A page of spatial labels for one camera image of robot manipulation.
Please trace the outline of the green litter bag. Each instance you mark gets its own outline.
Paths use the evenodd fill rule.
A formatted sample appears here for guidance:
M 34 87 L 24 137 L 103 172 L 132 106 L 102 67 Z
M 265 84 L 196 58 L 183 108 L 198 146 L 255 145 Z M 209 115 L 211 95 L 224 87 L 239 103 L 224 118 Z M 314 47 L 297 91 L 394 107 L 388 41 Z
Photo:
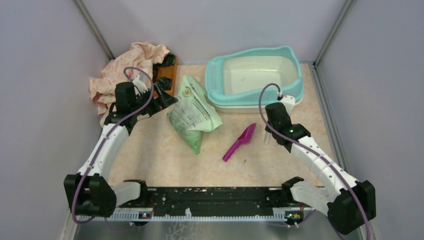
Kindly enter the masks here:
M 177 103 L 167 117 L 173 129 L 194 154 L 201 150 L 203 133 L 210 133 L 223 122 L 216 109 L 208 103 L 205 88 L 192 76 L 181 78 Z

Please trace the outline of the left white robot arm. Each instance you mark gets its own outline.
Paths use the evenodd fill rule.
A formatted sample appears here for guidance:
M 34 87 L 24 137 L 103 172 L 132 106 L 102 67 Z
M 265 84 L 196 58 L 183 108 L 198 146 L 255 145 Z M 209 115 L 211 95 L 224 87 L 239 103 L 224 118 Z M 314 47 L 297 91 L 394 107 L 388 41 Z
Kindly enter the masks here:
M 107 179 L 138 116 L 152 117 L 177 103 L 178 99 L 157 84 L 147 89 L 144 84 L 137 86 L 132 82 L 117 84 L 115 97 L 91 155 L 77 173 L 68 174 L 63 182 L 69 209 L 75 218 L 108 218 L 117 207 L 144 207 L 150 200 L 144 180 L 130 179 L 110 186 Z

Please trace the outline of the dark plant far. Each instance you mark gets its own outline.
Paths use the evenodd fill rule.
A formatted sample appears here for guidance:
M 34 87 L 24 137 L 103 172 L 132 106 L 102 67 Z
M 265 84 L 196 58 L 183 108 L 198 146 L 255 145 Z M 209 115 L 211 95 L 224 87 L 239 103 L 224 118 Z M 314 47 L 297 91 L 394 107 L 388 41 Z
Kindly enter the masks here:
M 175 61 L 176 61 L 176 56 L 172 53 L 169 53 L 168 55 L 165 56 L 160 66 L 161 67 L 173 66 L 175 64 Z

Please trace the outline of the teal litter box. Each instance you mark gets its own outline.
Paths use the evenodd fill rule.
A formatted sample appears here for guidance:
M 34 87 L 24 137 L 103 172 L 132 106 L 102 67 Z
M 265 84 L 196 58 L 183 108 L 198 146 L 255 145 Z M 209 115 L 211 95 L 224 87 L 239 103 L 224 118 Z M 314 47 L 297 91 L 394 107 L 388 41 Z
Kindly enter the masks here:
M 304 97 L 300 62 L 288 45 L 253 48 L 217 56 L 205 69 L 209 101 L 223 113 L 258 113 L 277 101 L 278 93 L 295 105 Z

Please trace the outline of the dark plant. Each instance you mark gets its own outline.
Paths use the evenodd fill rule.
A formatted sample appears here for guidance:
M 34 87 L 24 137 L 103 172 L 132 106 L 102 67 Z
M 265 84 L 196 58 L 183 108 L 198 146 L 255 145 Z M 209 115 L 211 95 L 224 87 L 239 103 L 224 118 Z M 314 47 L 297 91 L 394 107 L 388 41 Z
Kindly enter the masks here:
M 169 53 L 168 55 L 165 56 L 160 66 L 161 67 L 173 66 L 175 64 L 175 61 L 176 61 L 176 56 L 172 53 Z
M 156 80 L 156 85 L 164 91 L 170 91 L 173 86 L 173 80 L 171 78 L 161 76 Z

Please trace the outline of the dark plant near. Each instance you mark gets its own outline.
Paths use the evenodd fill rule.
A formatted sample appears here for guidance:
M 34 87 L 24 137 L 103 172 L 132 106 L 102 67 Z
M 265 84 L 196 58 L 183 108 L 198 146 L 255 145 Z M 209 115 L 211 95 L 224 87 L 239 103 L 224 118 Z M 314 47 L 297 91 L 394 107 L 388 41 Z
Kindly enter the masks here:
M 171 78 L 161 76 L 156 80 L 156 85 L 164 91 L 170 91 L 173 86 L 173 80 Z

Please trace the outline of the purple plastic scoop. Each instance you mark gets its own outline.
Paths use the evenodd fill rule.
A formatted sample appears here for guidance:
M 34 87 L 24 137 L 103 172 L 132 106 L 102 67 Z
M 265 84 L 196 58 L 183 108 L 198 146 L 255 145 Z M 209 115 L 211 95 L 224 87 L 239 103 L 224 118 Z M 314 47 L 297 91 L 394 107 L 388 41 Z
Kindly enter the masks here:
M 248 144 L 252 140 L 256 126 L 257 123 L 252 123 L 243 131 L 222 157 L 224 162 L 227 162 L 241 145 Z

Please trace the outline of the wooden tray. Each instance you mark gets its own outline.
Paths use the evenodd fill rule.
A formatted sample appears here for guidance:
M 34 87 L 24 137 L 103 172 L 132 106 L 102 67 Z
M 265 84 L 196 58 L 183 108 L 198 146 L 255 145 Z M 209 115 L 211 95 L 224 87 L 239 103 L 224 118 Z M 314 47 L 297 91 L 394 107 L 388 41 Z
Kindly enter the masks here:
M 166 90 L 168 94 L 171 96 L 174 95 L 175 85 L 177 80 L 177 68 L 178 68 L 178 59 L 175 56 L 175 63 L 173 66 L 162 67 L 161 63 L 153 64 L 153 82 L 156 83 L 157 79 L 160 77 L 167 77 L 172 79 L 172 89 Z

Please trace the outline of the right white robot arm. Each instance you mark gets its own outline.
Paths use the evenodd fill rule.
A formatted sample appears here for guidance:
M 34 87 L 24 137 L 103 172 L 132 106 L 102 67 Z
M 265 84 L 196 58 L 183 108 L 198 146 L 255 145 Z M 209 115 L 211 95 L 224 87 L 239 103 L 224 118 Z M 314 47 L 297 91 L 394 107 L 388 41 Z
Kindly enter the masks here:
M 317 187 L 301 177 L 293 177 L 281 186 L 283 203 L 313 207 L 343 235 L 361 226 L 368 227 L 377 215 L 376 189 L 372 183 L 359 181 L 332 160 L 302 124 L 292 123 L 283 103 L 266 105 L 265 113 L 266 132 L 299 158 L 323 184 Z

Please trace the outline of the white bag clip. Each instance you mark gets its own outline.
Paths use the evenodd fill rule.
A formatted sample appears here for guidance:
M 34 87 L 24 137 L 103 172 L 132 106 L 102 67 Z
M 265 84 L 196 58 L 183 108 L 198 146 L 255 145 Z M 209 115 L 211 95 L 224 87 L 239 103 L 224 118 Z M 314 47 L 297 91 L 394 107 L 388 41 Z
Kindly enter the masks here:
M 271 136 L 272 136 L 272 134 L 270 132 L 266 131 L 265 135 L 264 135 L 263 143 L 268 145 L 270 143 Z

